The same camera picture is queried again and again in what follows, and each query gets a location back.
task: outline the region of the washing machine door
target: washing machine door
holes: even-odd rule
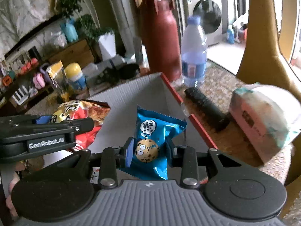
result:
[[[215,32],[222,23],[222,11],[213,0],[200,0],[194,7],[193,15],[201,17],[201,26],[206,34]]]

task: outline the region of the red and yellow snack bag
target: red and yellow snack bag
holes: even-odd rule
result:
[[[71,151],[74,152],[80,149],[86,149],[94,142],[96,134],[101,129],[103,121],[110,110],[111,108],[107,103],[89,100],[72,100],[61,104],[58,110],[53,113],[50,122],[59,123],[87,117],[94,120],[94,128],[92,131],[76,135],[76,147],[71,148]]]

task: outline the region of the wooden board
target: wooden board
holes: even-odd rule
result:
[[[94,62],[94,56],[87,41],[81,40],[67,46],[67,48],[49,58],[50,64],[57,63],[60,60],[64,67],[76,62],[83,69],[87,64]]]

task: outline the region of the gray ribbed surface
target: gray ribbed surface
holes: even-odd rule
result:
[[[180,188],[173,180],[126,180],[121,187],[102,190],[93,205],[69,220],[39,223],[21,218],[18,226],[283,226],[278,219],[245,223],[228,219],[212,210],[196,190]]]

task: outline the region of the bottle label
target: bottle label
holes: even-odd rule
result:
[[[182,61],[182,73],[188,78],[202,78],[204,77],[206,69],[206,63],[202,64],[189,64],[186,61]]]

